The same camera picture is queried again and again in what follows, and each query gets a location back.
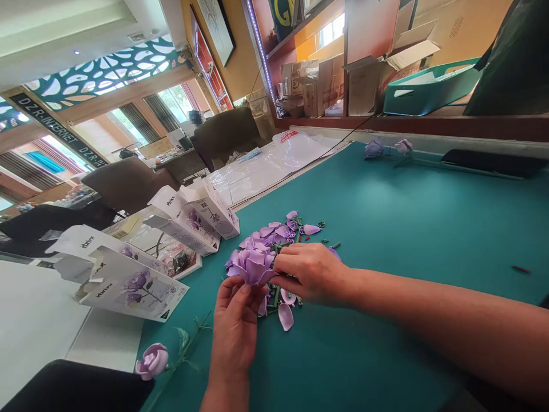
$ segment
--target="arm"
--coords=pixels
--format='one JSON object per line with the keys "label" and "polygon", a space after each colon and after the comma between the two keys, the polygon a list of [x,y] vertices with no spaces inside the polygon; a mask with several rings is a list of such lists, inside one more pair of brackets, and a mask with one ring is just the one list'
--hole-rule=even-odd
{"label": "arm", "polygon": [[351,269],[323,245],[291,245],[273,284],[394,319],[467,371],[530,402],[549,399],[549,311],[460,287]]}
{"label": "arm", "polygon": [[249,410],[249,369],[256,355],[257,312],[266,286],[250,287],[239,276],[221,284],[213,323],[212,360],[201,412]]}

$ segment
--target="teal basket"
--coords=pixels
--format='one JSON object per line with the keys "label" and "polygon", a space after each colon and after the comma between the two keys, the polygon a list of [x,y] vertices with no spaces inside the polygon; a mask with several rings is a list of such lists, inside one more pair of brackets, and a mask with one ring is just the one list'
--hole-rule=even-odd
{"label": "teal basket", "polygon": [[480,79],[482,71],[472,66],[480,58],[435,66],[387,85],[383,112],[402,116],[425,116],[436,109],[468,95]]}

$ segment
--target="purple artificial flower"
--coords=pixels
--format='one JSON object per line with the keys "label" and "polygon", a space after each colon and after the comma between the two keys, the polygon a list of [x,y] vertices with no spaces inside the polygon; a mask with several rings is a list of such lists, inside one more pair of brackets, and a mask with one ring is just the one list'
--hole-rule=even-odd
{"label": "purple artificial flower", "polygon": [[270,251],[245,249],[238,252],[237,259],[233,259],[233,255],[231,255],[233,265],[229,267],[227,275],[238,274],[244,282],[252,286],[267,283],[276,275],[276,272],[270,270],[270,265],[274,260],[275,257],[270,254]]}
{"label": "purple artificial flower", "polygon": [[124,285],[124,289],[129,292],[137,292],[139,289],[142,289],[143,286],[147,283],[147,276],[150,274],[149,268],[141,269],[136,275],[128,280]]}
{"label": "purple artificial flower", "polygon": [[168,349],[161,343],[155,343],[143,353],[143,359],[136,362],[136,373],[144,381],[150,381],[160,375],[168,365]]}
{"label": "purple artificial flower", "polygon": [[383,144],[380,140],[374,139],[366,145],[366,148],[364,149],[364,158],[373,159],[374,157],[380,156],[382,153]]}
{"label": "purple artificial flower", "polygon": [[330,247],[328,248],[328,250],[329,250],[330,252],[332,252],[333,255],[334,255],[336,258],[338,258],[339,260],[341,260],[341,258],[339,257],[339,255],[337,254],[336,250],[335,250],[333,247],[330,246]]}
{"label": "purple artificial flower", "polygon": [[304,225],[301,228],[303,228],[302,235],[309,235],[309,236],[314,235],[315,233],[318,233],[322,230],[318,226],[314,226],[314,225]]}
{"label": "purple artificial flower", "polygon": [[400,139],[395,143],[395,148],[397,152],[405,154],[413,150],[413,144],[408,139]]}
{"label": "purple artificial flower", "polygon": [[134,303],[141,303],[141,299],[143,299],[143,295],[140,294],[127,294],[126,295],[126,304],[128,306],[134,304]]}
{"label": "purple artificial flower", "polygon": [[297,230],[298,225],[297,225],[297,222],[295,220],[287,220],[286,225],[288,225],[288,227],[293,231]]}

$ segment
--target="shelf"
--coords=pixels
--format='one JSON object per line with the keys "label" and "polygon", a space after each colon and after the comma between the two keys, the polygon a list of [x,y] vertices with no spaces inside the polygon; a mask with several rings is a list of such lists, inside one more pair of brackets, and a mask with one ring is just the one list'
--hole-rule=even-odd
{"label": "shelf", "polygon": [[[548,115],[536,116],[445,116],[445,113],[432,113],[431,116],[386,116],[374,117],[359,129],[378,132],[431,134],[434,136],[455,136],[488,138],[498,140],[522,140],[548,142]],[[290,126],[323,127],[334,129],[354,129],[367,117],[320,117],[275,119],[276,128]]]}
{"label": "shelf", "polygon": [[311,13],[299,23],[290,34],[288,34],[276,47],[267,54],[267,60],[271,57],[282,53],[286,54],[287,52],[296,48],[295,36],[299,33],[307,24],[309,24],[314,18],[316,18],[320,13],[322,13],[329,5],[331,5],[335,0],[324,0],[318,6],[316,6]]}

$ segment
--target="picture frame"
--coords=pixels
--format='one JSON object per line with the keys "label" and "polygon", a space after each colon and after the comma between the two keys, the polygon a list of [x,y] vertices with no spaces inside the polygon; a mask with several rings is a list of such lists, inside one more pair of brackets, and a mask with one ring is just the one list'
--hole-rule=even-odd
{"label": "picture frame", "polygon": [[223,67],[226,67],[234,51],[234,37],[230,30],[223,4],[220,0],[197,0],[206,27],[212,37]]}

